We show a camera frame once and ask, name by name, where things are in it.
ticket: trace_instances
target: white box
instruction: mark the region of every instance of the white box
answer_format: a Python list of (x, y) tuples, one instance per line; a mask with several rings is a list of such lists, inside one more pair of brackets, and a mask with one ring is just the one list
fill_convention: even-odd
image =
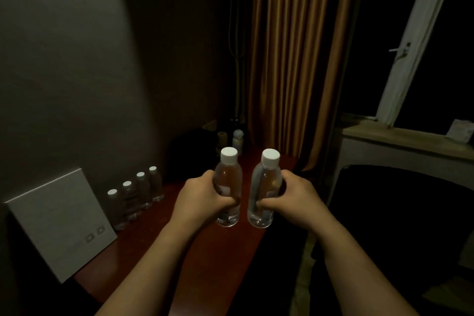
[(81, 169), (6, 204), (61, 283), (117, 238)]

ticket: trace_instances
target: gray wall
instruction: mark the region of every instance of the gray wall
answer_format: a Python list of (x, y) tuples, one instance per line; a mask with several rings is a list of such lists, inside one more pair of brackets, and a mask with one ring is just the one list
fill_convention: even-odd
[[(435, 176), (474, 190), (474, 164), (386, 144), (342, 138), (335, 175), (347, 165), (379, 165)], [(459, 264), (474, 270), (474, 232), (461, 253)]]
[[(126, 0), (1, 0), (2, 199), (77, 166), (97, 195), (151, 163), (166, 173), (171, 139), (230, 110), (226, 22), (216, 22), (225, 0), (154, 3), (186, 27), (149, 26), (168, 50), (150, 60), (129, 17), (140, 11)], [(2, 205), (0, 314), (15, 315), (6, 213)]]

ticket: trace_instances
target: curtain fold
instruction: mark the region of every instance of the curtain fold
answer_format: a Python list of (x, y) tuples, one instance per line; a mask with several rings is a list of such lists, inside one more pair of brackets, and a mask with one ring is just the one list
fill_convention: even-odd
[(252, 141), (317, 162), (333, 112), (352, 0), (253, 0)]

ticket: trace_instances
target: small water bottle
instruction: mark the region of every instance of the small water bottle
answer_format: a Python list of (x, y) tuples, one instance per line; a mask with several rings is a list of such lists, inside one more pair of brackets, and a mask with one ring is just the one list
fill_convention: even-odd
[(240, 129), (234, 131), (234, 138), (232, 139), (232, 147), (237, 149), (237, 155), (242, 155), (244, 146), (244, 132)]
[(143, 171), (137, 174), (137, 189), (142, 209), (148, 209), (152, 205), (153, 200), (151, 199), (150, 182)]
[(234, 226), (239, 217), (240, 193), (242, 192), (242, 169), (237, 163), (237, 150), (225, 147), (220, 152), (220, 163), (214, 172), (214, 188), (222, 196), (230, 196), (239, 201), (239, 205), (223, 211), (217, 218), (217, 224), (223, 227)]
[(134, 221), (142, 213), (138, 193), (131, 181), (125, 181), (122, 184), (122, 188), (125, 200), (125, 216), (129, 221)]
[(157, 170), (156, 166), (151, 166), (149, 169), (150, 171), (150, 184), (152, 190), (152, 200), (153, 201), (161, 201), (164, 199), (163, 193), (163, 181), (161, 179), (161, 175)]
[(125, 203), (123, 196), (119, 194), (117, 189), (107, 191), (109, 202), (109, 220), (112, 227), (117, 231), (125, 229), (128, 219), (125, 217)]
[(280, 153), (278, 151), (265, 149), (262, 152), (262, 162), (255, 166), (252, 174), (247, 219), (259, 229), (269, 227), (273, 221), (273, 211), (257, 208), (257, 201), (278, 196), (282, 182), (279, 161)]

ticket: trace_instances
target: desk surface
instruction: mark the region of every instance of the desk surface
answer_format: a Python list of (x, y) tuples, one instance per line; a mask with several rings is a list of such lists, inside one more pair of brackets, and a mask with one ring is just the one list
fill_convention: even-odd
[[(240, 220), (230, 228), (211, 223), (190, 247), (182, 265), (169, 315), (225, 316), (265, 229), (246, 217), (252, 171), (262, 149), (239, 157), (243, 171)], [(293, 169), (296, 158), (282, 155), (280, 167)], [(184, 182), (164, 186), (165, 198), (117, 233), (117, 239), (93, 258), (74, 279), (96, 300), (105, 302), (168, 223)]]

